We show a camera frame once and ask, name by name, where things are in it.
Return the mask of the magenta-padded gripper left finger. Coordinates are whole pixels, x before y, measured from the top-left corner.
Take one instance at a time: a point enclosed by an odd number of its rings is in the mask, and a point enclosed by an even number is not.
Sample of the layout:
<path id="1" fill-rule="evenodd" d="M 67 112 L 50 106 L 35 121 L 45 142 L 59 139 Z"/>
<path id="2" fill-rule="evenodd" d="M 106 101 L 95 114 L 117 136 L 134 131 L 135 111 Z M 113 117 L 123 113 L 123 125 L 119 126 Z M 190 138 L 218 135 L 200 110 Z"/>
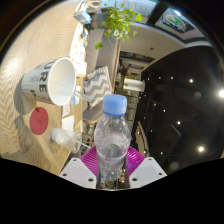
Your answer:
<path id="1" fill-rule="evenodd" d="M 95 189 L 98 177 L 96 147 L 92 147 L 80 158 L 71 158 L 60 173 L 60 177 L 84 188 Z"/>

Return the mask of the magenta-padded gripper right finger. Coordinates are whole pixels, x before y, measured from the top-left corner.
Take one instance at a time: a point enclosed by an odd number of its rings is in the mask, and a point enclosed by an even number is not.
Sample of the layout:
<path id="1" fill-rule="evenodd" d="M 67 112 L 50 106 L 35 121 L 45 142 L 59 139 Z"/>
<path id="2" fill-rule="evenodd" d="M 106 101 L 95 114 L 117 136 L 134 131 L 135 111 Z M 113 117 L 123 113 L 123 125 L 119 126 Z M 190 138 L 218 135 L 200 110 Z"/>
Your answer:
<path id="1" fill-rule="evenodd" d="M 144 157 L 132 147 L 126 155 L 126 171 L 130 188 L 140 188 L 166 176 L 153 157 Z"/>

